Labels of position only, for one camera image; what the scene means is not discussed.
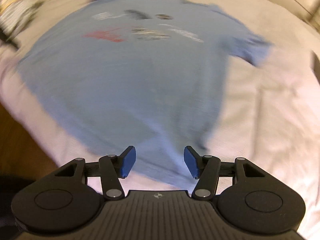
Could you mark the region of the blue t-shirt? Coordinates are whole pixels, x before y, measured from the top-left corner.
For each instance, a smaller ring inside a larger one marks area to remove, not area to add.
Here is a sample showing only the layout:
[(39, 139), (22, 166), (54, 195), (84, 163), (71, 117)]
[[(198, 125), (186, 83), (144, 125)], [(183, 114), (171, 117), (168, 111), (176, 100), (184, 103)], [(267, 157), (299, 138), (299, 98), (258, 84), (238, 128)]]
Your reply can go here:
[(229, 57), (258, 66), (270, 47), (216, 5), (92, 0), (43, 34), (17, 70), (92, 153), (132, 145), (136, 172), (190, 190), (183, 150), (207, 152)]

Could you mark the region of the white bed duvet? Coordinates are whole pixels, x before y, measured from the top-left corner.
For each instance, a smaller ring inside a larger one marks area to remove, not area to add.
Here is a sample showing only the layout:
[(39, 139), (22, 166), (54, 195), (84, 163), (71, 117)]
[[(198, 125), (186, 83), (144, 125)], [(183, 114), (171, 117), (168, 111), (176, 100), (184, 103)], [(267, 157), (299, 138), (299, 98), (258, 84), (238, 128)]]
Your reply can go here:
[[(40, 106), (14, 66), (50, 27), (88, 0), (44, 0), (21, 49), (1, 48), (1, 100), (58, 165), (76, 157), (96, 161)], [(189, 0), (217, 4), (275, 44), (259, 68), (232, 58), (220, 126), (210, 153), (224, 161), (243, 156), (297, 191), (306, 203), (299, 233), (319, 238), (319, 84), (312, 71), (319, 35), (267, 0)]]

